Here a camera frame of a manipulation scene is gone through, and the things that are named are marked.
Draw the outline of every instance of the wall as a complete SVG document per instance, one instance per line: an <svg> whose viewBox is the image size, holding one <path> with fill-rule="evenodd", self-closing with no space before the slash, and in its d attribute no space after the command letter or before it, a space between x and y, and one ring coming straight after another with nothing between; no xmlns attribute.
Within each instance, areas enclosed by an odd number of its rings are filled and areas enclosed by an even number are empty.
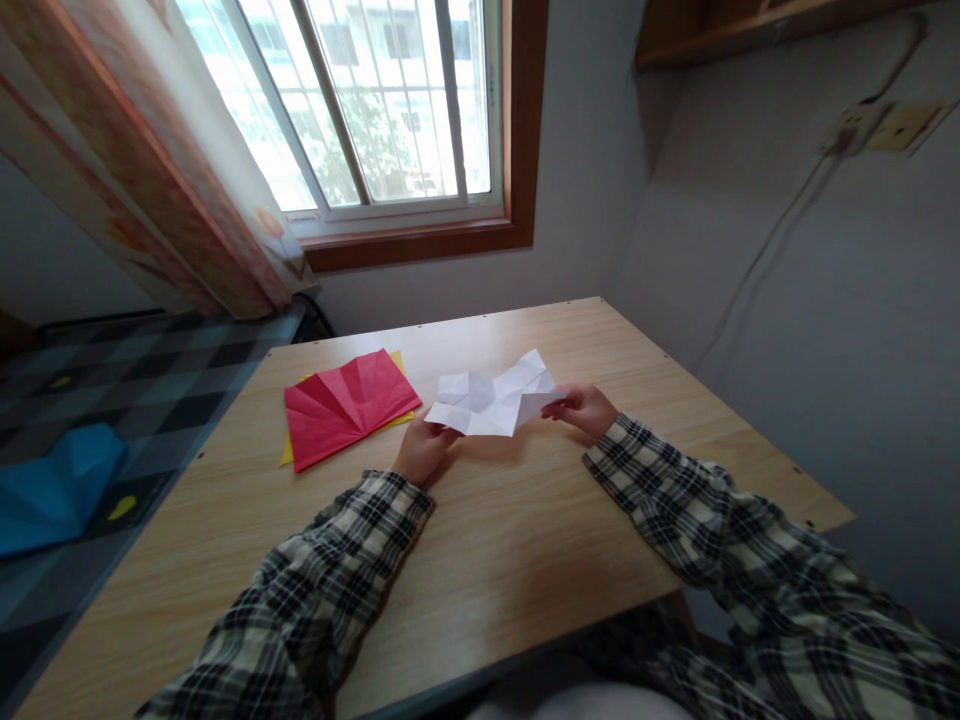
<svg viewBox="0 0 960 720"><path fill-rule="evenodd" d="M960 99L960 8L927 12L931 36L891 100ZM689 72L608 299L693 367L823 134L882 86L909 38L904 18L886 18ZM697 371L860 515L833 540L954 638L958 187L960 113L913 157L844 161Z"/></svg>
<svg viewBox="0 0 960 720"><path fill-rule="evenodd" d="M647 177L631 73L642 14L636 0L550 3L534 246L325 275L318 299L338 332L569 300L609 286Z"/></svg>
<svg viewBox="0 0 960 720"><path fill-rule="evenodd" d="M0 308L33 325L155 303L0 155Z"/></svg>

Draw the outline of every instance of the hand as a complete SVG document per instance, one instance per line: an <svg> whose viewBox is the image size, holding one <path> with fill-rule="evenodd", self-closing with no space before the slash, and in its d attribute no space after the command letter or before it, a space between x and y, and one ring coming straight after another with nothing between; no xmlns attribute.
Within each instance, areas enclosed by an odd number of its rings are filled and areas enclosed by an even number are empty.
<svg viewBox="0 0 960 720"><path fill-rule="evenodd" d="M607 396L593 385L563 385L559 389L566 390L567 397L543 408L540 417L544 420L563 420L599 440L620 414Z"/></svg>
<svg viewBox="0 0 960 720"><path fill-rule="evenodd" d="M424 421L426 413L410 421L400 443L400 452L390 468L403 475L421 490L437 469L447 450L463 434L453 428Z"/></svg>

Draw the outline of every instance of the glass pane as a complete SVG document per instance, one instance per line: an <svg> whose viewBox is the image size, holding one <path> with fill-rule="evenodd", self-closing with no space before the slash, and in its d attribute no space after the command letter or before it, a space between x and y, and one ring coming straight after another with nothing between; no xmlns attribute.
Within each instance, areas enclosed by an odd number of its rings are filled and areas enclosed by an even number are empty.
<svg viewBox="0 0 960 720"><path fill-rule="evenodd" d="M280 209L316 207L221 0L178 0L178 4Z"/></svg>
<svg viewBox="0 0 960 720"><path fill-rule="evenodd" d="M460 101L460 131L467 192L490 192L490 135L487 126L487 63L484 60L483 2L448 0L453 58Z"/></svg>
<svg viewBox="0 0 960 720"><path fill-rule="evenodd" d="M310 11L370 197L456 195L432 0L310 0Z"/></svg>
<svg viewBox="0 0 960 720"><path fill-rule="evenodd" d="M300 26L288 0L241 0L270 75L307 153L330 207L357 205L350 167L337 137L333 121L320 92L317 74L310 62ZM339 35L336 26L320 27L321 34L341 38L333 48L331 63L355 64L356 49L349 36Z"/></svg>

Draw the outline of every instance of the wooden window frame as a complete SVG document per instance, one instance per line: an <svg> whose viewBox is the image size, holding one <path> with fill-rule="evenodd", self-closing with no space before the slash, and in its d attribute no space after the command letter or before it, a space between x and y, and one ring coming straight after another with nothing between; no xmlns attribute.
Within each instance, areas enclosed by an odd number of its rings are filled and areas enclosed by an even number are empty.
<svg viewBox="0 0 960 720"><path fill-rule="evenodd" d="M303 238L300 244L314 272L533 245L549 4L549 0L502 0L505 217L389 232Z"/></svg>

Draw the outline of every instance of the window sill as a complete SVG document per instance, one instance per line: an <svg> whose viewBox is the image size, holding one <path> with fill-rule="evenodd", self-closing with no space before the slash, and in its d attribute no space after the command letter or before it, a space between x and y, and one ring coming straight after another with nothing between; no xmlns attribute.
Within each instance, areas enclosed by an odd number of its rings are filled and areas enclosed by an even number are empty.
<svg viewBox="0 0 960 720"><path fill-rule="evenodd" d="M533 229L525 230L511 220L496 218L389 232L303 238L300 244L313 271L322 273L530 247Z"/></svg>

